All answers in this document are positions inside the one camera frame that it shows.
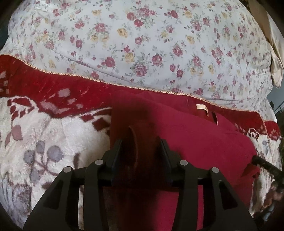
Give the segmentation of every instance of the maroon cloth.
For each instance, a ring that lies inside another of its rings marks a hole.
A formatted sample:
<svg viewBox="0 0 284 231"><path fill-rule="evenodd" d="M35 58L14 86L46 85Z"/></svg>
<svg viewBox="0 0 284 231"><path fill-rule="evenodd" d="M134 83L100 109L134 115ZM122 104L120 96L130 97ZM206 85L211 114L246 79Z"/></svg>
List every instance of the maroon cloth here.
<svg viewBox="0 0 284 231"><path fill-rule="evenodd" d="M124 177L138 182L139 188L162 187L163 171L155 155L157 137L166 139L171 150L195 167L218 167L234 187L240 199L249 206L252 183L259 169L250 164L256 155L248 137L223 116L197 110L188 101L153 92L137 95L120 91L114 94L110 126L111 146L117 138L132 144L125 148L128 160ZM176 191L153 189L120 189L116 207L121 230L171 230L178 199ZM199 190L198 224L203 223L203 198Z"/></svg>

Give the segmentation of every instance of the beige cloth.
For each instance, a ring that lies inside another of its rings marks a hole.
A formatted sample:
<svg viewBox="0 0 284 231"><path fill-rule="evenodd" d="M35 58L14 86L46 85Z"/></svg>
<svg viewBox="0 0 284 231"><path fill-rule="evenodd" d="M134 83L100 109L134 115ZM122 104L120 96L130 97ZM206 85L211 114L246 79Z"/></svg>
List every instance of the beige cloth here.
<svg viewBox="0 0 284 231"><path fill-rule="evenodd" d="M284 74L284 38L271 16L257 0L248 0L251 14L259 24L271 52L271 77L280 88Z"/></svg>

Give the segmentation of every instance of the folded maroon garment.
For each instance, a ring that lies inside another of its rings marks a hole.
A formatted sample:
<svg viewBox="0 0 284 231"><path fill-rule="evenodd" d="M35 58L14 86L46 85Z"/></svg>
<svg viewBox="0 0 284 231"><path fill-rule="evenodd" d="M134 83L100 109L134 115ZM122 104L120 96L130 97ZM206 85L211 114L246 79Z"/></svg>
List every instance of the folded maroon garment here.
<svg viewBox="0 0 284 231"><path fill-rule="evenodd" d="M163 168L155 154L158 137L166 139L171 150L195 167L218 167L249 206L252 184L259 174L259 169L250 164L256 155L255 147L225 117L210 111L207 116L205 110L197 110L189 101L175 102L170 95L156 92L116 92L112 106L110 143L113 146L117 138L128 141L122 177L136 187L116 192L121 230L172 228L178 192L158 190L163 188ZM199 189L197 229L203 226L203 194Z"/></svg>

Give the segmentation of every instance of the silver screw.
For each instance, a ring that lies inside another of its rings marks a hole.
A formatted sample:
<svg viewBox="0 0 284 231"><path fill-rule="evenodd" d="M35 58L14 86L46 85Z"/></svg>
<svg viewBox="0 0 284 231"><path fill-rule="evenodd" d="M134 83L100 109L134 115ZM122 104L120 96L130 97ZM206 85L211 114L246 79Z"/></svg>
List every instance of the silver screw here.
<svg viewBox="0 0 284 231"><path fill-rule="evenodd" d="M218 173L219 172L219 168L213 167L211 168L211 171L214 173Z"/></svg>
<svg viewBox="0 0 284 231"><path fill-rule="evenodd" d="M63 172L66 172L66 173L67 173L67 172L70 172L70 171L71 171L71 167L69 167L69 166L68 166L68 167L65 167L65 168L63 169Z"/></svg>
<svg viewBox="0 0 284 231"><path fill-rule="evenodd" d="M103 163L104 163L104 161L101 160L101 159L95 161L96 165L102 165Z"/></svg>
<svg viewBox="0 0 284 231"><path fill-rule="evenodd" d="M179 163L183 166L186 166L188 164L188 162L186 160L181 160Z"/></svg>

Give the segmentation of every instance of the white floral fabric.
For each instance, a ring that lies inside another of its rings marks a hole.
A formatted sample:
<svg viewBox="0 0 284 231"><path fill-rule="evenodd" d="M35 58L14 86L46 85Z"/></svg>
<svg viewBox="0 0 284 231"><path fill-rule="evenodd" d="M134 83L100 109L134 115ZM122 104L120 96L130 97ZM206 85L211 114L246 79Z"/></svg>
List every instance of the white floral fabric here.
<svg viewBox="0 0 284 231"><path fill-rule="evenodd" d="M52 72L183 92L275 116L271 54L238 0L25 0L1 54Z"/></svg>

